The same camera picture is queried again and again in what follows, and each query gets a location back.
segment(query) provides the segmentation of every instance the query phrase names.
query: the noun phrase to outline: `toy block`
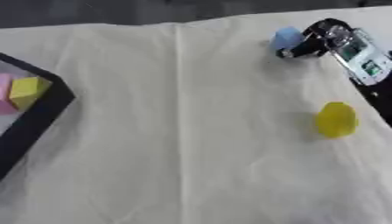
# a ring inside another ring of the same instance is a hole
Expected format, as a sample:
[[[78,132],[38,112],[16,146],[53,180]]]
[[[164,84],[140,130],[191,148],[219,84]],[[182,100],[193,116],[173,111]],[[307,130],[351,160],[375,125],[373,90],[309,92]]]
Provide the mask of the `toy block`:
[[[10,101],[20,110],[28,109],[51,84],[41,77],[16,79],[12,82]]]
[[[277,51],[280,49],[291,49],[304,41],[305,37],[294,27],[286,27],[276,32],[271,46]]]
[[[8,115],[18,110],[9,101],[12,77],[8,73],[0,73],[0,115]]]

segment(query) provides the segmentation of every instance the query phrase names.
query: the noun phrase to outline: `yellow cylinder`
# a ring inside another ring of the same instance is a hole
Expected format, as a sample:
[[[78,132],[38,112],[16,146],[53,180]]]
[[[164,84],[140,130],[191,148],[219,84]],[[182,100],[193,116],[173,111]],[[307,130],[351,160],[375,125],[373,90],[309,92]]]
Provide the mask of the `yellow cylinder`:
[[[332,101],[316,115],[316,125],[319,133],[337,138],[353,134],[358,119],[352,107],[341,101]]]

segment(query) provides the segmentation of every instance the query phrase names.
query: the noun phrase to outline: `yellow object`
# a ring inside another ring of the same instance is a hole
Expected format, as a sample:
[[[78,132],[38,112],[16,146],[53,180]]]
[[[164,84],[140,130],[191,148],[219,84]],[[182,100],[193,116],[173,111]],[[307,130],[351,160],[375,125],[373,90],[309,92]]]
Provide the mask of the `yellow object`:
[[[51,82],[41,77],[16,79],[12,82],[10,100],[18,109],[29,108],[50,86]]]
[[[317,114],[316,125],[321,134],[336,138],[353,134],[358,119],[352,107],[341,101],[332,101]]]

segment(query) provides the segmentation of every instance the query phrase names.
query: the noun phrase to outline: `blue cube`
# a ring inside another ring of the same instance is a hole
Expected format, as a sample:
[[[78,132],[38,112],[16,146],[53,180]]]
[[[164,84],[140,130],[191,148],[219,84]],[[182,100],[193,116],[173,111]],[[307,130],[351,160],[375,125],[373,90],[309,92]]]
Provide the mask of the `blue cube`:
[[[276,32],[271,46],[275,50],[291,49],[304,41],[305,37],[294,27],[286,27]]]

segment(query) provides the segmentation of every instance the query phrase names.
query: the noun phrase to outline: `white fabric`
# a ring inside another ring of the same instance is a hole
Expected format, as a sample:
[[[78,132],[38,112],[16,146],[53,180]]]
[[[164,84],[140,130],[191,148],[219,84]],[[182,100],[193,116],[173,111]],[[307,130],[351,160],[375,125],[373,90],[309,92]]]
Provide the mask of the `white fabric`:
[[[390,223],[392,131],[330,56],[284,62],[274,31],[341,18],[392,49],[392,8],[0,31],[78,100],[1,184],[7,224]],[[360,126],[319,136],[325,103]]]

